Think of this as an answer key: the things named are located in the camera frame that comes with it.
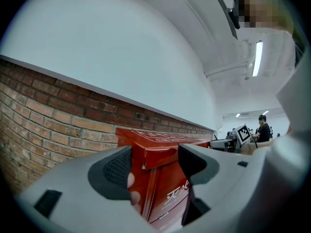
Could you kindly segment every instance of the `black shirt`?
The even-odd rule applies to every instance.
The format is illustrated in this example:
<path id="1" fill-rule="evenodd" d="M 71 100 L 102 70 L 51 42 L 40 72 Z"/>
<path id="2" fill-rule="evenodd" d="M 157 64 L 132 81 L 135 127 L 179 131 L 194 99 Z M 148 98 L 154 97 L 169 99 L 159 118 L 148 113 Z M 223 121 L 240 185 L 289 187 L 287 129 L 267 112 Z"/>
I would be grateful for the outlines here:
<path id="1" fill-rule="evenodd" d="M 262 125 L 259 128 L 258 133 L 260 133 L 258 142 L 268 142 L 270 140 L 270 127 L 268 123 Z"/>

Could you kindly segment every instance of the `ceiling light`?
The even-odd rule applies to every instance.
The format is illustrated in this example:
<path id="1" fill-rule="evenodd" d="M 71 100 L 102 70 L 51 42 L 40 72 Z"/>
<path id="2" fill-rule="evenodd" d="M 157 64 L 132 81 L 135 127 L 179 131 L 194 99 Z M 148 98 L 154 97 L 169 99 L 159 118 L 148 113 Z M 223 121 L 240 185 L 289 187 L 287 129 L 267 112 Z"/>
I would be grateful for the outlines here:
<path id="1" fill-rule="evenodd" d="M 262 41 L 259 41 L 256 43 L 256 58 L 255 58 L 255 65 L 254 65 L 254 70 L 253 70 L 253 77 L 256 77 L 259 72 L 261 56 L 262 56 L 262 46 L 263 46 Z"/>

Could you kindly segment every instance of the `brick wall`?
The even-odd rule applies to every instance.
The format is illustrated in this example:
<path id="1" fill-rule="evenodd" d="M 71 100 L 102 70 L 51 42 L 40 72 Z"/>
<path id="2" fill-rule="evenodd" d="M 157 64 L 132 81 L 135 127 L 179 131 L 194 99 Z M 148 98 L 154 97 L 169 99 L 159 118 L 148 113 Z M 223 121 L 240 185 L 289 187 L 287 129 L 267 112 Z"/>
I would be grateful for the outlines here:
<path id="1" fill-rule="evenodd" d="M 116 127 L 212 131 L 0 60 L 0 166 L 14 193 L 70 158 L 117 145 Z"/>

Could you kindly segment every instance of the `red box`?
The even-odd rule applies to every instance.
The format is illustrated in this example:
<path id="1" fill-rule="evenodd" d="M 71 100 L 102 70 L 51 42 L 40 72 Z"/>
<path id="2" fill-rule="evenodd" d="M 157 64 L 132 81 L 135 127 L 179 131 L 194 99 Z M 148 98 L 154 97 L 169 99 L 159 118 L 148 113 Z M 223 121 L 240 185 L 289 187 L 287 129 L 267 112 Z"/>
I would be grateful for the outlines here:
<path id="1" fill-rule="evenodd" d="M 209 141 L 122 128 L 116 129 L 116 135 L 118 147 L 132 146 L 131 172 L 135 183 L 130 191 L 140 193 L 140 202 L 134 207 L 157 230 L 167 229 L 182 216 L 177 215 L 186 208 L 181 202 L 187 201 L 189 190 L 189 182 L 178 163 L 178 144 L 190 143 L 207 148 Z"/>

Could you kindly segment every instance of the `white wall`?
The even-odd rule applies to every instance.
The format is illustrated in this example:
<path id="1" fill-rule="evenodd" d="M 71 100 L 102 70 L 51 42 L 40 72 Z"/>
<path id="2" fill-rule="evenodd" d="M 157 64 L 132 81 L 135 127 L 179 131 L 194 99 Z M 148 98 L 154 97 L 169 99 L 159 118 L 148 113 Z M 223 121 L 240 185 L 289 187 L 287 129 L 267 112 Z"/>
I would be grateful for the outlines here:
<path id="1" fill-rule="evenodd" d="M 96 92 L 213 130 L 202 64 L 178 30 L 140 0 L 28 0 L 0 55 Z"/>
<path id="2" fill-rule="evenodd" d="M 223 127 L 218 131 L 218 138 L 224 139 L 227 136 L 228 131 L 232 131 L 233 128 L 237 128 L 238 126 L 245 123 L 248 128 L 254 130 L 254 133 L 256 131 L 256 128 L 259 127 L 258 117 L 223 118 Z M 280 133 L 280 135 L 285 135 L 289 126 L 289 120 L 286 115 L 269 116 L 267 114 L 267 123 L 269 126 L 272 126 L 273 138 L 277 136 L 277 133 Z"/>

